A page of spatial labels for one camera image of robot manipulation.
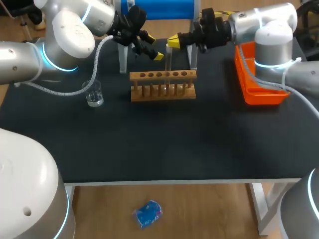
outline blue object on floor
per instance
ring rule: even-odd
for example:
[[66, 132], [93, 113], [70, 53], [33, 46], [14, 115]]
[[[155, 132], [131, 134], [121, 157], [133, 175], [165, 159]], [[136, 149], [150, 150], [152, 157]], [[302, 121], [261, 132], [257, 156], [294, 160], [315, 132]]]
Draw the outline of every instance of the blue object on floor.
[[163, 212], [157, 202], [150, 200], [144, 207], [135, 210], [133, 214], [143, 229], [157, 221]]

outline test tube rack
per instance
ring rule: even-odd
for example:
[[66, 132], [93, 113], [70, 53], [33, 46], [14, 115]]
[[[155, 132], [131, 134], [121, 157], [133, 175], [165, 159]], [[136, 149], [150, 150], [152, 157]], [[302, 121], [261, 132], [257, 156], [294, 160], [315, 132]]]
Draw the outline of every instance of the test tube rack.
[[131, 72], [131, 102], [196, 99], [196, 79], [196, 70]]

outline orange tray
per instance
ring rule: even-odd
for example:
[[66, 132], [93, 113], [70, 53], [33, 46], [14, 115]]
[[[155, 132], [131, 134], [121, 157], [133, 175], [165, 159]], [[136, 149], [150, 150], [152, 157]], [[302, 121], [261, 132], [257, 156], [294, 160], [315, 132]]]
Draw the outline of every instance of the orange tray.
[[[242, 49], [250, 71], [255, 74], [255, 43], [248, 42], [242, 44]], [[258, 86], [245, 70], [238, 46], [236, 46], [235, 52], [235, 65], [240, 86], [247, 104], [279, 105], [289, 95], [284, 91], [268, 90]]]

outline table surface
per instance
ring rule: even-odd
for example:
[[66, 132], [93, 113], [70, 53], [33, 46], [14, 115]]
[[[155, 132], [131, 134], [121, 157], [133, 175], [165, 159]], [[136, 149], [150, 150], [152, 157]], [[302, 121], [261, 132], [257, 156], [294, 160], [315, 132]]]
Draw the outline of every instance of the table surface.
[[[294, 57], [302, 55], [294, 42]], [[93, 56], [63, 82], [42, 84], [78, 90], [92, 64]], [[186, 52], [174, 51], [172, 69], [187, 67]], [[108, 42], [98, 70], [103, 106], [10, 86], [0, 127], [44, 145], [66, 183], [301, 178], [318, 166], [318, 120], [296, 96], [276, 107], [246, 105], [232, 44], [199, 54], [197, 67], [195, 100], [131, 103], [129, 74], [118, 74], [117, 47]], [[129, 72], [163, 68], [129, 51]]]

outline robotic arm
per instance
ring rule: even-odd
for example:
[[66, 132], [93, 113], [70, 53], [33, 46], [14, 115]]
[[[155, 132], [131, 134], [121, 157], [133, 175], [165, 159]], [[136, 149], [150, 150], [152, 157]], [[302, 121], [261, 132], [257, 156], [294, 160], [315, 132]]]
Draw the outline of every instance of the robotic arm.
[[285, 75], [287, 86], [319, 96], [319, 62], [292, 64], [292, 39], [297, 22], [297, 12], [291, 3], [237, 12], [227, 21], [215, 18], [213, 9], [208, 8], [202, 11], [202, 19], [194, 23], [193, 32], [178, 33], [167, 41], [175, 48], [196, 44], [201, 53], [229, 41], [236, 45], [255, 41], [257, 78], [281, 84]]
[[146, 13], [133, 6], [128, 15], [118, 14], [104, 0], [34, 0], [47, 19], [46, 38], [36, 44], [0, 42], [0, 84], [36, 80], [40, 75], [72, 72], [95, 47], [95, 36], [113, 35], [119, 44], [135, 45], [137, 54], [152, 60], [163, 55], [142, 46], [155, 39], [141, 27]]

